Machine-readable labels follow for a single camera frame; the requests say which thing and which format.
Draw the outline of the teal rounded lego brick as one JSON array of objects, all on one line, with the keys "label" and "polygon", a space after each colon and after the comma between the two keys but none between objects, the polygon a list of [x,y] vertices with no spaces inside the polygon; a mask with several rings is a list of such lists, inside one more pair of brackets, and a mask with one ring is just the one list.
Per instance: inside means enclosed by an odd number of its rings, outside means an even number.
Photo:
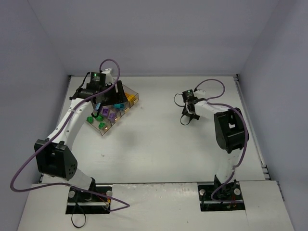
[{"label": "teal rounded lego brick", "polygon": [[125,105],[123,103],[118,103],[113,105],[114,108],[123,110],[125,108]]}]

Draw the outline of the yellow small lego brick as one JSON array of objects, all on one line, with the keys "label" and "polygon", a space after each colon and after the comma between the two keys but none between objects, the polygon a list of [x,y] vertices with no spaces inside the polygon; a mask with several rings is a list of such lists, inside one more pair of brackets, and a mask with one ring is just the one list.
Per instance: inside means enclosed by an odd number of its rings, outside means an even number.
[{"label": "yellow small lego brick", "polygon": [[127,97],[127,99],[128,99],[129,102],[133,102],[133,101],[135,100],[134,95],[126,94],[126,97]]}]

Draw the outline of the purple lego brick studs up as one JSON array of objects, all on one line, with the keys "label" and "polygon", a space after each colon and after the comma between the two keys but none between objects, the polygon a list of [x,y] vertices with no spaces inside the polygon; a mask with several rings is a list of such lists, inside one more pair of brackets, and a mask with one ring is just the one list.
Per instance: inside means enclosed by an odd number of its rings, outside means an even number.
[{"label": "purple lego brick studs up", "polygon": [[108,116],[109,115],[109,108],[108,107],[104,107],[101,111],[103,116]]}]

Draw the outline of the purple lego brick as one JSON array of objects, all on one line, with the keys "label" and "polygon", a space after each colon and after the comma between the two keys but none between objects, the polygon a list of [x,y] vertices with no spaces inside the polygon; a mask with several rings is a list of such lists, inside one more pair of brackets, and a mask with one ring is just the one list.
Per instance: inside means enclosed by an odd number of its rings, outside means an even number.
[{"label": "purple lego brick", "polygon": [[116,113],[113,113],[113,112],[111,112],[111,113],[109,114],[109,116],[108,116],[108,119],[109,119],[110,121],[115,121],[116,118],[117,118],[117,114],[116,114]]}]

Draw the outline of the green number two lego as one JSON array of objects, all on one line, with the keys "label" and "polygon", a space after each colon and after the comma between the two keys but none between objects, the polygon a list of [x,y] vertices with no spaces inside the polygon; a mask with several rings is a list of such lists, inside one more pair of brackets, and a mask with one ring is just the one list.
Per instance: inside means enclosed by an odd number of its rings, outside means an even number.
[{"label": "green number two lego", "polygon": [[101,122],[99,125],[98,125],[98,128],[99,129],[103,129],[105,127],[105,123]]}]

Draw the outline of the green curved lego brick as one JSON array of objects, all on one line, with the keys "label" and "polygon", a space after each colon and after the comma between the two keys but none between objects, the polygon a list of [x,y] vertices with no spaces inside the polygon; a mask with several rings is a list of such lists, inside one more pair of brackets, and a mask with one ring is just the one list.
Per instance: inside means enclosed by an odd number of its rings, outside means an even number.
[{"label": "green curved lego brick", "polygon": [[96,118],[96,120],[97,120],[97,121],[103,121],[103,117],[99,115],[99,116]]}]

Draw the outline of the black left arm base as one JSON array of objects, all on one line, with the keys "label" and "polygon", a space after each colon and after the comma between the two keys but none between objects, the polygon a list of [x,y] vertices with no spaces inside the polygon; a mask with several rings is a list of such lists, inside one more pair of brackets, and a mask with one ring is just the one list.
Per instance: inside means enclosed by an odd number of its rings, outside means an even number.
[{"label": "black left arm base", "polygon": [[[96,185],[89,188],[90,191],[101,195],[112,196],[111,185]],[[111,200],[101,196],[84,192],[70,187],[65,213],[68,215],[101,215],[110,214]]]}]

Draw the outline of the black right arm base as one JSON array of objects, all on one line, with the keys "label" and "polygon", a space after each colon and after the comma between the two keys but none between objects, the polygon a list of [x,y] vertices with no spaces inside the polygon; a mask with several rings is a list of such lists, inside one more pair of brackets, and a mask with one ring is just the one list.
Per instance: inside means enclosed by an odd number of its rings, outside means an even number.
[{"label": "black right arm base", "polygon": [[201,212],[220,212],[245,210],[243,195],[238,181],[234,180],[224,187],[211,198],[212,193],[221,184],[217,179],[214,183],[198,184],[198,195]]}]

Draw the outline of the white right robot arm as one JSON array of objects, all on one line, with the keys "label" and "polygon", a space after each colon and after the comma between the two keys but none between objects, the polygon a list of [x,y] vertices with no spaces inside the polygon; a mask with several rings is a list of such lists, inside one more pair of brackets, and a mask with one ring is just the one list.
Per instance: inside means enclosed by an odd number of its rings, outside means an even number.
[{"label": "white right robot arm", "polygon": [[234,179],[235,169],[244,159],[249,141],[248,128],[239,108],[225,103],[211,103],[197,93],[193,90],[182,92],[182,114],[190,120],[200,117],[213,119],[215,140],[223,150],[215,182],[222,188]]}]

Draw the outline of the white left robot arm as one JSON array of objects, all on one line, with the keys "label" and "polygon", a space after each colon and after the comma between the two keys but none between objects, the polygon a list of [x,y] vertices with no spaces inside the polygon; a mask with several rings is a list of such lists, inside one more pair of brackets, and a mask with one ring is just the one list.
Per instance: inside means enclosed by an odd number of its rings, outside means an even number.
[{"label": "white left robot arm", "polygon": [[34,149],[38,171],[59,179],[59,184],[90,190],[96,186],[95,179],[78,168],[72,146],[86,119],[95,107],[126,103],[122,82],[112,77],[112,68],[89,72],[90,81],[82,83],[69,98],[70,106],[56,126],[44,140],[37,140]]}]

